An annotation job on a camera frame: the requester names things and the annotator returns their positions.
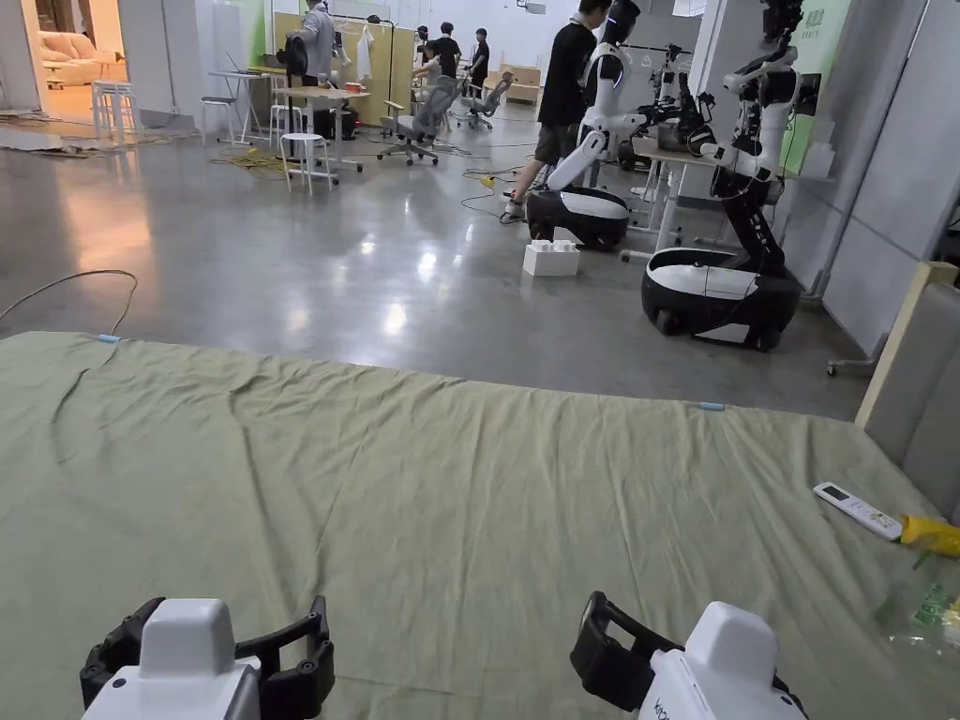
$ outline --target remote control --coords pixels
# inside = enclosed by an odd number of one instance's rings
[[[865,528],[872,530],[885,540],[900,539],[903,526],[873,505],[868,505],[856,495],[851,495],[833,483],[823,483],[814,488],[813,491],[830,505],[840,508]]]

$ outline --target bar stool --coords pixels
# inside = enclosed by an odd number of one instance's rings
[[[270,107],[270,147],[274,147],[274,130],[277,138],[285,132],[306,132],[303,124],[303,111],[294,107],[294,127],[287,127],[287,106],[273,105]]]
[[[283,159],[283,174],[287,177],[287,190],[293,192],[290,184],[290,171],[287,168],[287,154],[283,149],[283,143],[293,142],[302,143],[303,152],[298,153],[300,158],[300,184],[303,185],[303,176],[306,175],[307,185],[310,187],[310,196],[313,197],[313,148],[314,143],[322,142],[324,144],[324,167],[326,168],[326,187],[333,190],[333,181],[330,178],[330,155],[326,149],[326,140],[320,135],[312,132],[288,132],[280,138],[280,157]]]
[[[133,85],[115,80],[95,80],[90,84],[90,101],[93,108],[93,130],[100,138],[101,130],[107,137],[117,133],[117,141],[126,144],[125,125],[137,135],[143,135],[140,105],[136,102]]]
[[[200,140],[206,145],[206,109],[207,108],[223,108],[227,113],[227,128],[230,133],[230,144],[232,145],[235,140],[233,139],[233,113],[230,112],[230,109],[233,107],[233,104],[236,102],[233,98],[220,98],[213,97],[211,95],[205,95],[200,99]]]

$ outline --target white desk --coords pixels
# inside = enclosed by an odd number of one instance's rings
[[[240,139],[238,140],[239,144],[248,145],[247,142],[247,127],[250,123],[251,115],[253,116],[253,123],[256,125],[257,132],[260,135],[263,135],[263,128],[260,127],[260,121],[256,117],[256,113],[253,112],[253,94],[251,93],[251,83],[255,80],[270,80],[273,76],[268,73],[242,73],[237,72],[236,70],[213,70],[210,72],[210,76],[214,78],[223,78],[224,82],[227,84],[227,92],[229,92],[230,97],[233,98],[233,109],[237,113],[237,120],[240,121],[240,124],[243,126],[243,130],[240,131]],[[233,85],[230,84],[231,80],[237,82],[236,91],[233,90]],[[244,113],[244,116],[240,117],[240,88],[245,87],[247,89],[247,111]]]
[[[650,233],[657,235],[657,246],[654,252],[666,248],[676,233],[673,230],[674,218],[677,216],[677,206],[680,200],[680,186],[684,181],[687,165],[701,165],[716,167],[716,162],[705,157],[695,157],[690,153],[676,153],[662,150],[653,137],[635,137],[631,140],[634,153],[651,159],[650,175],[647,186],[643,190],[644,202],[652,203],[646,228],[630,227],[628,232]],[[620,256],[624,259],[640,257],[649,260],[651,252],[623,251]]]
[[[338,167],[352,167],[355,168],[358,173],[363,172],[363,163],[354,160],[344,160],[343,103],[345,100],[369,98],[369,92],[347,92],[346,90],[338,90],[335,87],[281,87],[275,91],[275,94],[284,99],[299,98],[306,101],[307,132],[313,132],[313,113],[315,110],[333,110],[333,156],[330,158],[330,167],[324,168],[326,172],[322,173],[316,169],[311,169],[310,174],[314,178],[326,178],[329,176],[333,180],[333,184],[336,185],[340,183],[340,178],[336,172],[336,168]],[[290,173],[299,174],[300,170],[290,168]]]

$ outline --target office chair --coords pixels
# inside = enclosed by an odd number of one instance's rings
[[[471,130],[476,130],[480,127],[480,123],[483,123],[490,130],[493,130],[493,125],[491,125],[490,121],[486,118],[493,117],[496,109],[500,107],[500,98],[510,89],[512,84],[514,84],[514,74],[512,72],[505,72],[503,77],[500,78],[500,82],[496,84],[496,87],[485,99],[481,100],[478,97],[463,98],[464,105],[467,106],[467,110],[470,113],[467,125]],[[477,87],[476,85],[471,85],[470,87],[479,90],[481,94],[483,93],[482,87]]]
[[[428,148],[433,147],[441,122],[457,98],[458,89],[455,80],[447,76],[441,77],[416,115],[401,115],[403,105],[389,100],[384,101],[393,114],[390,117],[381,118],[383,128],[393,132],[397,140],[404,142],[402,145],[395,145],[390,150],[378,154],[376,159],[382,160],[387,155],[404,153],[407,155],[407,164],[413,165],[414,153],[416,153],[420,158],[432,157],[433,164],[438,164],[440,159]]]

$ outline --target beige sofa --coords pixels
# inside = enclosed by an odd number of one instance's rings
[[[48,81],[65,85],[90,84],[101,78],[116,78],[116,56],[97,50],[90,38],[79,33],[39,33],[40,56]]]

